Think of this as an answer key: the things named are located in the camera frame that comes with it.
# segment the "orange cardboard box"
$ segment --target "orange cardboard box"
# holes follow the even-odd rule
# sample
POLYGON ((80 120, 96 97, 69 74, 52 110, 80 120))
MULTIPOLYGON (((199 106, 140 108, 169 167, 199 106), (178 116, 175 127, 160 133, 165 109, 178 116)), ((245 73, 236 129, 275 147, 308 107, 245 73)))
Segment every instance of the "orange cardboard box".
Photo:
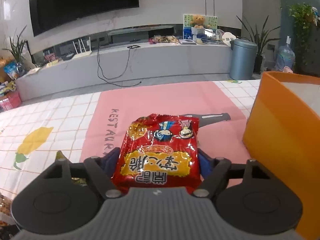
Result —
POLYGON ((267 72, 261 79, 243 142, 301 199, 296 231, 320 237, 320 78, 267 72))

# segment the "black plant pot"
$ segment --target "black plant pot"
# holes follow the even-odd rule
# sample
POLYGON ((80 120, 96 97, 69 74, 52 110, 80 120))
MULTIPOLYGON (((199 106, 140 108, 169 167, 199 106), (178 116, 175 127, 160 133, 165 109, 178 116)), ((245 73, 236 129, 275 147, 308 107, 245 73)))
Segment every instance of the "black plant pot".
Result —
POLYGON ((256 60, 254 61, 254 68, 253 68, 253 72, 254 72, 254 73, 258 73, 258 74, 261 73, 262 60, 263 60, 263 57, 262 57, 262 56, 258 55, 258 56, 256 57, 256 60))

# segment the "teddy bear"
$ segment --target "teddy bear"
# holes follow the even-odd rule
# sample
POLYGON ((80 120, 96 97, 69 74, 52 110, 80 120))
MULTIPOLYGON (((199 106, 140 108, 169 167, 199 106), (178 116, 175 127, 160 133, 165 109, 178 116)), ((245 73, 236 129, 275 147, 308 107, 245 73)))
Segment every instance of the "teddy bear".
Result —
POLYGON ((196 15, 193 15, 192 16, 192 21, 190 21, 190 25, 192 27, 196 27, 196 28, 206 28, 206 29, 211 29, 211 26, 208 24, 208 25, 205 25, 204 24, 204 17, 199 15, 199 14, 196 14, 196 15))

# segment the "gray ribbed surface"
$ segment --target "gray ribbed surface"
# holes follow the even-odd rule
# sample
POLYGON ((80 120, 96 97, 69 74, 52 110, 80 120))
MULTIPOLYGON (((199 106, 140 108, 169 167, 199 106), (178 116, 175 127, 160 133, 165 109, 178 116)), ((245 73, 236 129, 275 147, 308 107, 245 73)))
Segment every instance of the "gray ribbed surface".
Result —
POLYGON ((294 231, 273 236, 244 233, 227 224, 211 201, 180 188, 131 188, 107 200, 85 226, 57 236, 20 232, 14 240, 302 240, 294 231))

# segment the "gray tile floor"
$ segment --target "gray tile floor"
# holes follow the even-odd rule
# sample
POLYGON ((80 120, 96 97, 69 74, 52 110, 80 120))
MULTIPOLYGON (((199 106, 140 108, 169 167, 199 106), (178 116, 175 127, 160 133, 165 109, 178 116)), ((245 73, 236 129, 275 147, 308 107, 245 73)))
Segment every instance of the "gray tile floor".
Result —
MULTIPOLYGON (((252 79, 259 79, 260 75, 253 76, 252 79)), ((116 82, 117 85, 121 86, 132 86, 141 81, 137 86, 153 86, 161 84, 171 84, 171 83, 182 83, 182 82, 195 82, 195 81, 221 81, 221 80, 231 80, 229 74, 199 74, 199 75, 181 75, 181 76, 169 76, 169 77, 157 77, 157 78, 146 78, 141 80, 130 80, 124 82, 116 82)), ((121 89, 121 87, 111 85, 111 84, 100 84, 89 87, 82 87, 73 90, 67 90, 59 93, 54 93, 51 95, 34 98, 22 103, 23 106, 30 105, 50 99, 83 95, 88 93, 102 92, 107 90, 121 89)))

